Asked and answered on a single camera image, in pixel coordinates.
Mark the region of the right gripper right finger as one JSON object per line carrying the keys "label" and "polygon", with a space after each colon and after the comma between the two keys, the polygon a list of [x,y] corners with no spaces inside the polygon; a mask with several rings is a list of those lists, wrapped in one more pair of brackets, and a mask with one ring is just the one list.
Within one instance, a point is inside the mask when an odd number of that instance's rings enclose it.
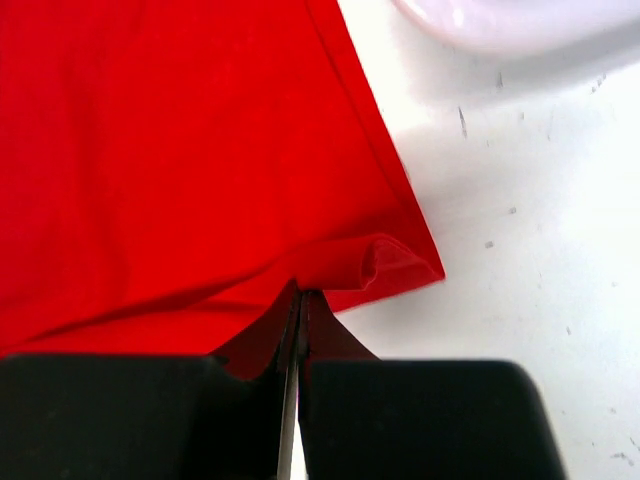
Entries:
{"label": "right gripper right finger", "polygon": [[562,479],[541,396],[503,360],[382,360],[305,293],[299,424],[312,479]]}

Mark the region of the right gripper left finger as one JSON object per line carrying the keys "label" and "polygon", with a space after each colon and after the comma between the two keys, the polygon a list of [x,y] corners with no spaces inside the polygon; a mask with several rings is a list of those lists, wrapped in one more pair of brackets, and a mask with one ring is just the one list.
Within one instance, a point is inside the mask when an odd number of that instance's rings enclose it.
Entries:
{"label": "right gripper left finger", "polygon": [[286,479],[300,292],[205,355],[12,355],[5,479]]}

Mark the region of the red t shirt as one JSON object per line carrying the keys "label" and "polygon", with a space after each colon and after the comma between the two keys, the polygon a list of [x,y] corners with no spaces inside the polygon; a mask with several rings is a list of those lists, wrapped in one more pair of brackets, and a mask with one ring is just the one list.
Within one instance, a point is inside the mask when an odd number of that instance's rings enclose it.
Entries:
{"label": "red t shirt", "polygon": [[334,1],[1,5],[1,352],[210,353],[443,280]]}

